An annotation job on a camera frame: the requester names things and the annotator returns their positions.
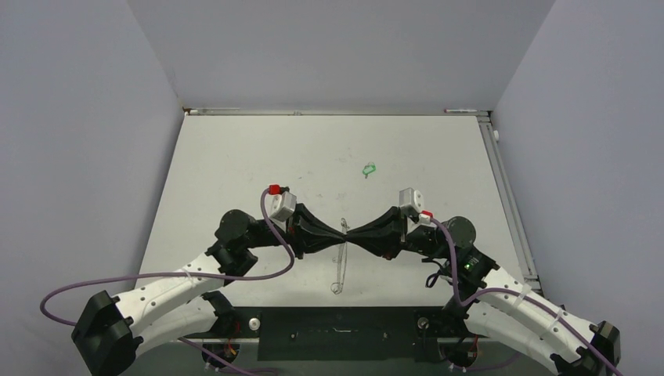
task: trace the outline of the red connector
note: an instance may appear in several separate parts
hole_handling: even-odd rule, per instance
[[[272,194],[273,196],[281,194],[281,187],[279,184],[270,184],[268,193]]]
[[[280,186],[279,184],[270,184],[268,187],[268,193],[276,196],[277,194],[282,194],[288,192],[289,188],[287,186]]]

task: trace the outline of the table surface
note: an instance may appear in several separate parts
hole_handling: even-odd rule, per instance
[[[377,170],[367,179],[364,166]],[[215,242],[225,212],[260,218],[271,183],[289,186],[298,202],[328,225],[351,228],[399,204],[399,191],[424,195],[436,218],[475,225],[480,251],[521,279],[521,270],[476,117],[471,116],[188,116],[157,211],[141,273],[175,270]],[[288,263],[282,248],[252,251],[247,274]],[[387,261],[348,245],[345,286],[335,295],[337,247],[297,260],[287,274],[239,282],[222,292],[235,306],[440,306],[451,288],[424,287],[435,271],[402,252]]]

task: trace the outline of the white wall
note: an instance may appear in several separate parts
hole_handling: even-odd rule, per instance
[[[493,109],[554,0],[128,0],[187,107]]]
[[[558,0],[493,120],[549,298],[664,357],[664,2]]]
[[[138,270],[182,111],[124,1],[31,3],[0,5],[0,361],[81,375],[39,301]],[[50,308],[76,320],[97,290]]]

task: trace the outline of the purple cable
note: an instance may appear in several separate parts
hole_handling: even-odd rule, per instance
[[[245,374],[247,376],[257,376],[257,372],[269,372],[271,374],[279,374],[279,371],[276,368],[254,368],[250,371],[243,370],[242,368],[234,366],[232,363],[227,362],[217,354],[213,353],[212,351],[204,348],[202,345],[197,344],[196,342],[192,342],[186,338],[178,338],[179,341],[186,343],[187,345],[194,347],[195,349],[198,349],[205,353],[205,355],[211,357],[212,359],[218,361],[219,363],[223,364],[224,366],[230,368],[230,370],[221,370],[221,372],[228,373],[228,374]]]
[[[286,248],[286,252],[288,252],[288,257],[290,258],[290,261],[288,262],[288,266],[283,268],[282,270],[272,273],[272,274],[267,274],[264,276],[257,276],[257,277],[235,277],[235,276],[223,276],[220,274],[212,274],[212,273],[198,273],[198,272],[189,272],[189,273],[184,273],[184,272],[159,272],[159,273],[144,273],[144,274],[136,274],[136,275],[131,275],[131,276],[124,276],[124,277],[112,277],[112,278],[102,278],[99,280],[87,280],[85,282],[78,282],[76,284],[68,284],[67,286],[60,287],[56,290],[53,290],[49,292],[39,303],[39,310],[41,311],[44,316],[48,317],[49,319],[56,321],[57,323],[64,324],[64,325],[69,325],[71,327],[75,326],[76,323],[74,321],[69,321],[65,320],[63,318],[60,318],[52,313],[50,313],[46,309],[46,302],[48,302],[51,298],[53,298],[56,295],[62,294],[65,291],[69,290],[74,290],[75,288],[80,288],[80,287],[85,287],[85,286],[94,286],[97,284],[110,284],[113,282],[122,282],[126,280],[141,280],[144,278],[155,278],[155,277],[203,277],[203,278],[213,278],[217,280],[269,280],[275,277],[279,277],[281,275],[284,275],[286,272],[289,270],[293,269],[293,265],[295,265],[295,253],[291,250],[291,247],[288,246],[288,243],[283,239],[283,237],[279,234],[279,232],[276,230],[274,227],[274,224],[272,224],[272,221],[268,217],[268,212],[265,210],[265,197],[268,195],[269,190],[264,190],[263,193],[261,194],[261,213],[263,214],[263,219],[265,220],[265,223],[268,225],[270,231],[274,234],[276,239],[279,241],[279,243]]]
[[[516,291],[512,290],[507,290],[506,288],[498,288],[498,287],[491,287],[491,288],[485,288],[484,290],[480,290],[473,295],[471,295],[468,299],[461,301],[461,297],[459,294],[459,275],[457,271],[457,251],[454,249],[454,242],[452,240],[452,234],[449,233],[447,228],[445,228],[442,223],[440,223],[437,219],[431,218],[431,221],[435,223],[435,225],[442,231],[442,233],[445,234],[445,239],[447,240],[447,245],[449,247],[449,264],[452,267],[452,290],[454,294],[454,300],[456,300],[456,303],[459,304],[462,307],[468,306],[471,304],[475,299],[478,297],[488,294],[490,292],[498,292],[501,294],[509,294],[509,295],[514,295],[514,296],[519,296],[519,293]],[[530,298],[528,295],[524,296],[524,300],[527,302],[537,306],[538,308],[542,309],[544,312],[548,313],[552,317],[556,317],[557,314],[554,312],[552,309],[547,307],[541,302],[536,301],[533,298]],[[599,352],[597,349],[595,349],[595,346],[591,345],[590,342],[588,342],[582,335],[579,333],[570,323],[565,321],[562,317],[558,319],[560,323],[569,330],[570,333],[572,333],[575,337],[583,343],[599,360],[601,360],[606,367],[615,374],[615,376],[623,376],[618,369],[611,364],[611,362],[604,357],[601,352]]]

